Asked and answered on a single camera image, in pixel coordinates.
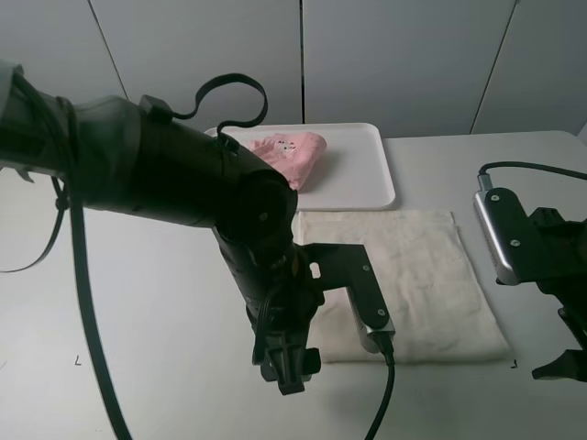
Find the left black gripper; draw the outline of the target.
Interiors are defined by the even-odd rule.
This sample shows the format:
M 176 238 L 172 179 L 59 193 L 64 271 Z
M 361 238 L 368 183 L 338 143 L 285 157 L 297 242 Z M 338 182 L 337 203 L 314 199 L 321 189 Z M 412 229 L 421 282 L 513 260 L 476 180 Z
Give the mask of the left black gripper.
M 307 345 L 324 294 L 314 285 L 304 247 L 292 247 L 272 265 L 247 267 L 248 315 L 254 331 L 252 364 L 276 380 L 283 396 L 303 392 L 303 380 L 321 369 L 319 350 Z

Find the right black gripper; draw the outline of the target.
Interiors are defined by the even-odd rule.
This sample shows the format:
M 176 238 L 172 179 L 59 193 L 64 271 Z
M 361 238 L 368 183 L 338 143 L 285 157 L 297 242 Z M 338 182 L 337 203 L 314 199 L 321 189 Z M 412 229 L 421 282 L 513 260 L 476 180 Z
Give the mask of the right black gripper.
M 559 317 L 575 337 L 580 350 L 567 349 L 552 362 L 532 371 L 534 380 L 587 381 L 586 354 L 586 295 L 558 293 L 555 295 L 562 307 Z

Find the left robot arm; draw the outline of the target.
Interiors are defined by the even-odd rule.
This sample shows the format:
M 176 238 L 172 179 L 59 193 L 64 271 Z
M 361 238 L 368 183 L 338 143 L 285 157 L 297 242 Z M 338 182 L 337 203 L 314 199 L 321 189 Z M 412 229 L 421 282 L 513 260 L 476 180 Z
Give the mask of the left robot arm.
M 270 165 L 218 132 L 184 125 L 162 100 L 118 96 L 74 105 L 38 91 L 22 68 L 1 67 L 1 164 L 24 180 L 49 175 L 69 214 L 80 306 L 93 309 L 83 209 L 212 230 L 255 333 L 252 361 L 284 395 L 321 367 L 307 346 L 323 295 L 294 243 L 297 194 Z

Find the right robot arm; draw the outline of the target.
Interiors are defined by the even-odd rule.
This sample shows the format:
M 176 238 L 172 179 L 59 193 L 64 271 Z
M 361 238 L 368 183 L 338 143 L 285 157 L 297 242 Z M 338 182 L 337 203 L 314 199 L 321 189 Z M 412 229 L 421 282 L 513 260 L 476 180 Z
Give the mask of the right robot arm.
M 554 208 L 539 207 L 530 220 L 546 250 L 548 273 L 536 282 L 555 297 L 558 316 L 579 347 L 566 349 L 555 360 L 535 368 L 535 380 L 586 381 L 586 222 L 567 221 Z

